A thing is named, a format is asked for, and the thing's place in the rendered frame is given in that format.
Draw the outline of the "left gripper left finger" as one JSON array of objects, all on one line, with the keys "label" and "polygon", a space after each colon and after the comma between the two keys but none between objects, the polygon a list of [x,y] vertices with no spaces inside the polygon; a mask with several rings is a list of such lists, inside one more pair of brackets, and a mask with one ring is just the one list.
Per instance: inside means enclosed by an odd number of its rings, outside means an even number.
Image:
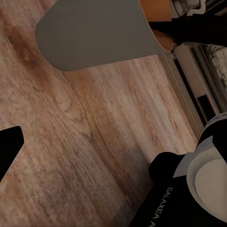
[{"label": "left gripper left finger", "polygon": [[24,137],[20,126],[0,131],[0,181],[2,181],[23,144]]}]

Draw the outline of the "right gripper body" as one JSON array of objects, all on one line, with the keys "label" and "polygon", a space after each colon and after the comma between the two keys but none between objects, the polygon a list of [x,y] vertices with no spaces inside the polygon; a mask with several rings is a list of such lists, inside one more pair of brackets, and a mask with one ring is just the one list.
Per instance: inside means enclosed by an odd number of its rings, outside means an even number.
[{"label": "right gripper body", "polygon": [[202,44],[211,44],[220,16],[184,14],[177,20],[174,42],[180,44],[183,40]]}]

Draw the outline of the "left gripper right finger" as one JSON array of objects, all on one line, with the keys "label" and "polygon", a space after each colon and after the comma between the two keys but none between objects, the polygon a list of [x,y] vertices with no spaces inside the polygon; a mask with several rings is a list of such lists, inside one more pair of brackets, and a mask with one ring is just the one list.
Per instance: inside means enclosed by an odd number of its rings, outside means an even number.
[{"label": "left gripper right finger", "polygon": [[227,162],[227,127],[218,125],[215,128],[212,143]]}]

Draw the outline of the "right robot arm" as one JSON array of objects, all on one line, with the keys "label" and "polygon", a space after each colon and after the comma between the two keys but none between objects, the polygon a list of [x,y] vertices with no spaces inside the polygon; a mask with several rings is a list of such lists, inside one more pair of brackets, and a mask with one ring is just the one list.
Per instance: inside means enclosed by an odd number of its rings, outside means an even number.
[{"label": "right robot arm", "polygon": [[180,18],[171,19],[171,22],[148,23],[152,29],[174,36],[174,42],[178,44],[185,40],[227,48],[227,17],[204,14],[205,1],[187,0],[188,7],[201,5],[201,8],[193,8]]}]

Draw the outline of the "trash can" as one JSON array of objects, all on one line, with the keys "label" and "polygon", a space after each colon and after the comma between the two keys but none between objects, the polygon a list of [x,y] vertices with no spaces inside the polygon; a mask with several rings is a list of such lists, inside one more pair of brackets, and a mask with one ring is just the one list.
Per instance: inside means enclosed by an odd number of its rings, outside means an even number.
[{"label": "trash can", "polygon": [[171,22],[167,0],[57,0],[35,38],[56,69],[72,71],[170,52],[174,36],[148,22]]}]

